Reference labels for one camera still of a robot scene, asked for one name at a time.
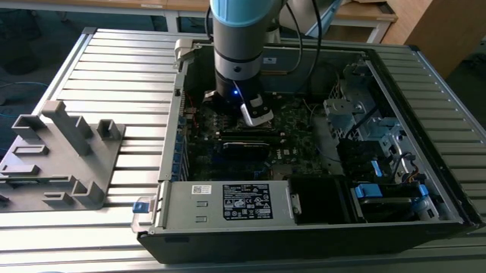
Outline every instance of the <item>blue latch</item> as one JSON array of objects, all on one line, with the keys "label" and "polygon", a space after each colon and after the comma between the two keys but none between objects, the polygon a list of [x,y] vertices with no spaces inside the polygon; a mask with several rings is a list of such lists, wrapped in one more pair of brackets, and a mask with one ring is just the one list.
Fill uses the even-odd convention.
[{"label": "blue latch", "polygon": [[383,197],[377,184],[360,184],[355,193],[357,198]]},{"label": "blue latch", "polygon": [[148,207],[149,207],[149,203],[134,202],[130,211],[133,213],[148,213]]},{"label": "blue latch", "polygon": [[383,176],[381,170],[379,169],[379,165],[377,165],[377,161],[376,160],[371,160],[371,166],[373,168],[373,173],[376,174],[377,177]]},{"label": "blue latch", "polygon": [[419,185],[417,186],[417,190],[420,191],[420,194],[421,194],[421,196],[427,196],[428,195],[428,190],[427,190],[427,187],[425,187],[425,185]]}]

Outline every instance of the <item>warning label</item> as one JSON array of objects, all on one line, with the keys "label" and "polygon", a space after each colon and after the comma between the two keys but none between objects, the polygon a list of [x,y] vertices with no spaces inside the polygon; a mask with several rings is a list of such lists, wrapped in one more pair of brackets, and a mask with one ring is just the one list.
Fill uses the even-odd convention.
[{"label": "warning label", "polygon": [[268,184],[222,185],[225,220],[272,219]]}]

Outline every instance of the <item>black cable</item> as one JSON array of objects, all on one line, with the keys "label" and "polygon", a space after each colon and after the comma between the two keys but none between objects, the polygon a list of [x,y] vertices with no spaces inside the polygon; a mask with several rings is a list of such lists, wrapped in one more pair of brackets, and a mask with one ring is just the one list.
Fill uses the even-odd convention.
[{"label": "black cable", "polygon": [[301,35],[300,35],[300,28],[298,28],[298,23],[296,22],[296,19],[294,19],[294,14],[289,8],[289,5],[288,3],[285,3],[285,7],[286,7],[286,10],[288,10],[288,13],[289,13],[289,16],[290,16],[290,19],[293,20],[293,24],[294,24],[294,31],[296,31],[296,37],[298,38],[298,59],[296,61],[296,64],[293,66],[293,68],[290,70],[286,71],[286,74],[292,73],[298,65],[300,65],[300,61],[301,61],[301,53],[304,51],[304,45],[302,45],[302,42],[301,42]]},{"label": "black cable", "polygon": [[359,126],[363,125],[363,123],[369,119],[369,117],[372,116],[373,112],[377,111],[377,106],[375,106],[369,112],[365,113],[364,117],[360,119],[360,121],[356,122],[356,124],[351,127],[349,131],[347,131],[345,135],[344,135],[344,139],[349,137],[351,133],[359,128]]},{"label": "black cable", "polygon": [[206,38],[209,39],[209,41],[213,40],[212,35],[209,34],[209,13],[210,13],[210,6],[206,7],[206,11],[205,11],[205,18],[204,18],[204,31],[205,31],[205,35]]},{"label": "black cable", "polygon": [[314,68],[316,68],[316,63],[317,63],[317,59],[318,59],[318,53],[320,53],[320,43],[321,43],[321,22],[320,22],[320,13],[318,13],[318,8],[317,8],[317,3],[316,0],[310,0],[312,1],[312,7],[313,7],[313,13],[316,15],[316,23],[317,23],[317,46],[316,46],[316,55],[313,58],[313,63],[310,66],[310,69],[308,70],[308,74],[305,77],[305,80],[302,81],[300,87],[296,89],[294,92],[298,92],[298,90],[308,84]]}]

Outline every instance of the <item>metal frame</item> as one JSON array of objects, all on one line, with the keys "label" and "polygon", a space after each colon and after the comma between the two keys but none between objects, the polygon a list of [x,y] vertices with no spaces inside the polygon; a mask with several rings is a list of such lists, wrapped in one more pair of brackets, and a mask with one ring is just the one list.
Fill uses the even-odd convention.
[{"label": "metal frame", "polygon": [[[156,56],[172,56],[170,50],[174,41],[180,38],[202,39],[196,34],[169,34],[148,31],[97,30],[98,32],[138,34],[138,40],[120,39],[117,44],[106,44],[100,47],[87,45],[85,52],[101,54],[101,49],[112,50],[117,56],[129,55],[134,61],[129,64],[121,60],[113,66],[90,66],[95,71],[83,73],[83,80],[93,75],[110,76],[116,73],[133,74],[125,82],[136,79],[145,81],[149,74],[166,78],[174,75],[170,65],[146,65],[137,56],[157,54]],[[146,37],[142,35],[158,35],[166,39],[165,49],[150,48]],[[66,73],[71,58],[79,51],[86,39],[81,35],[78,42],[63,62],[61,69],[50,83],[50,87],[38,103],[51,97],[53,90],[59,80],[70,77]],[[282,39],[282,43],[294,43],[294,39]],[[369,45],[363,43],[324,42],[325,46],[341,46],[356,48],[372,48],[391,73],[391,76],[401,89],[407,103],[411,105],[421,125],[432,138],[441,157],[461,183],[472,204],[479,213],[486,214],[486,144],[481,143],[479,131],[473,128],[475,119],[443,119],[440,111],[456,111],[465,116],[451,94],[443,91],[439,85],[439,77],[421,63],[419,54],[400,45]],[[130,69],[130,72],[108,70],[112,68]],[[122,146],[118,153],[116,170],[110,181],[110,189],[105,206],[101,210],[82,212],[33,212],[0,214],[0,271],[5,272],[160,272],[160,271],[254,271],[254,270],[301,270],[302,268],[338,267],[345,272],[361,272],[363,268],[371,271],[383,271],[392,264],[393,272],[433,270],[440,272],[456,272],[457,268],[480,269],[486,266],[486,230],[480,229],[471,235],[453,239],[428,242],[395,255],[375,255],[361,257],[341,257],[318,260],[281,260],[230,264],[180,264],[168,266],[158,264],[152,255],[136,241],[129,224],[132,220],[130,206],[140,196],[153,196],[157,191],[158,164],[164,145],[165,127],[161,122],[164,110],[158,105],[168,103],[165,93],[153,90],[118,90],[121,87],[116,80],[106,79],[113,90],[82,90],[71,92],[62,89],[57,99],[66,106],[73,101],[81,101],[85,105],[87,119],[110,117],[128,122]],[[95,109],[104,105],[105,112]],[[480,166],[469,168],[468,160],[472,158]],[[141,214],[138,223],[149,226],[152,217]]]}]

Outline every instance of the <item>blue tab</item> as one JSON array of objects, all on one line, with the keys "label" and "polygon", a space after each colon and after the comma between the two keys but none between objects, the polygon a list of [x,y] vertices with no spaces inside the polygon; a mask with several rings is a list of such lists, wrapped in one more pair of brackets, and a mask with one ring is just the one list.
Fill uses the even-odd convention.
[{"label": "blue tab", "polygon": [[173,147],[173,150],[174,150],[176,152],[180,152],[180,151],[182,150],[182,145],[181,145],[180,143],[176,143],[176,144],[174,144],[174,147]]},{"label": "blue tab", "polygon": [[174,164],[180,163],[180,154],[173,154],[173,163]]},{"label": "blue tab", "polygon": [[180,165],[178,164],[173,164],[172,165],[172,173],[178,174],[178,172],[180,172]]},{"label": "blue tab", "polygon": [[174,135],[174,141],[182,142],[182,140],[184,140],[182,135],[180,135],[180,134]]},{"label": "blue tab", "polygon": [[376,174],[377,177],[383,176],[381,170],[379,169],[379,165],[376,160],[371,160],[371,166],[373,168],[373,173]]},{"label": "blue tab", "polygon": [[427,190],[427,187],[425,187],[425,185],[419,185],[417,186],[417,190],[420,191],[420,194],[421,194],[421,196],[427,196],[428,195],[428,190]]},{"label": "blue tab", "polygon": [[360,184],[355,193],[357,198],[383,197],[377,184]]},{"label": "blue tab", "polygon": [[134,202],[130,211],[133,213],[148,213],[148,206],[149,206],[149,203]]}]

